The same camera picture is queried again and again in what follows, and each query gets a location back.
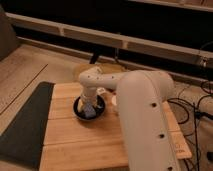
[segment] tiled floor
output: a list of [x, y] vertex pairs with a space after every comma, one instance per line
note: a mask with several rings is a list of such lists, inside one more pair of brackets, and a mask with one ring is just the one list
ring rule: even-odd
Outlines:
[[[73, 69], [78, 64], [88, 61], [56, 53], [29, 45], [22, 45], [13, 54], [0, 62], [0, 134], [16, 115], [17, 111], [30, 96], [39, 82], [49, 81], [65, 83], [73, 81]], [[173, 96], [188, 85], [175, 83]], [[191, 102], [197, 102], [204, 95], [199, 87], [190, 86], [181, 97]], [[202, 111], [213, 114], [213, 99], [206, 99], [202, 105]], [[178, 120], [184, 117], [184, 111], [172, 105], [172, 109]], [[181, 126], [184, 133], [193, 130], [192, 114], [190, 122]], [[213, 151], [213, 123], [208, 119], [202, 119], [198, 128], [199, 144], [202, 151], [201, 171], [213, 170], [213, 164], [206, 159], [206, 152]], [[0, 161], [0, 171], [26, 171], [31, 170], [18, 165]]]

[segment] dark gray mat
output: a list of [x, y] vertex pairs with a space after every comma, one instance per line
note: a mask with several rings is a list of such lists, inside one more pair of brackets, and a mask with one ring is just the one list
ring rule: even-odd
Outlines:
[[0, 137], [0, 159], [39, 168], [53, 83], [40, 83]]

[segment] dark background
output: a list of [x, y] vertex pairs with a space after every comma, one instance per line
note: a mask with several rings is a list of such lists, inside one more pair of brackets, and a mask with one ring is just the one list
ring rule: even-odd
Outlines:
[[[0, 0], [7, 12], [199, 49], [213, 40], [213, 13], [124, 0]], [[19, 36], [113, 56], [114, 49], [15, 28]], [[213, 51], [213, 46], [205, 50]], [[120, 51], [120, 59], [204, 77], [194, 64]]]

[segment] wooden board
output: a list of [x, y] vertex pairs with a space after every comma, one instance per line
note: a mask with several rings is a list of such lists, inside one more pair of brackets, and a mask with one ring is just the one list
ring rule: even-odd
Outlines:
[[[128, 166], [118, 113], [111, 103], [113, 95], [109, 92], [101, 95], [106, 110], [100, 118], [83, 122], [75, 117], [72, 109], [81, 92], [79, 83], [55, 85], [40, 170], [94, 170]], [[164, 103], [163, 108], [177, 158], [190, 158], [191, 152], [168, 103]]]
[[45, 146], [40, 171], [95, 170], [127, 165], [122, 140], [116, 138]]

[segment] wooden table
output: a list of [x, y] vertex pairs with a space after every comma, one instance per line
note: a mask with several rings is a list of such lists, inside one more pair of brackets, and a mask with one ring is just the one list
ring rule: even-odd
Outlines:
[[[56, 84], [52, 95], [40, 170], [98, 170], [128, 167], [128, 159], [112, 94], [102, 94], [104, 114], [92, 122], [78, 120], [73, 102], [81, 94], [79, 83]], [[190, 158], [191, 152], [168, 105], [164, 110], [178, 159]]]

